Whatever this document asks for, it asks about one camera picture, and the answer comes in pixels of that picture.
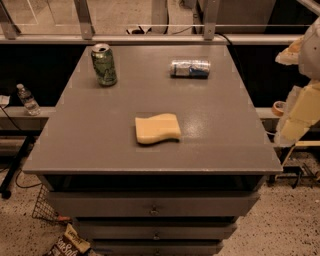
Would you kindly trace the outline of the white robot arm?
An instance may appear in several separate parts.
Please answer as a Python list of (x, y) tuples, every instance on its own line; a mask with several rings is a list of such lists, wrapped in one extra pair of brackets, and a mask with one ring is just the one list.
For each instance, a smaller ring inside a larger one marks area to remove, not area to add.
[(291, 146), (320, 120), (320, 18), (280, 52), (275, 61), (297, 65), (299, 73), (310, 79), (303, 88), (294, 86), (289, 92), (277, 124), (275, 143)]

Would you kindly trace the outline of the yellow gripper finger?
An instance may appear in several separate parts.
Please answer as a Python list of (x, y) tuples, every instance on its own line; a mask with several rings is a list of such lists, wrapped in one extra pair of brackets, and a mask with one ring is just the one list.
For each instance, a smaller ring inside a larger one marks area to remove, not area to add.
[(274, 142), (290, 147), (320, 120), (320, 81), (312, 79), (305, 87), (294, 86), (289, 92)]
[(276, 56), (275, 61), (282, 65), (297, 65), (303, 39), (304, 37), (301, 36), (292, 42)]

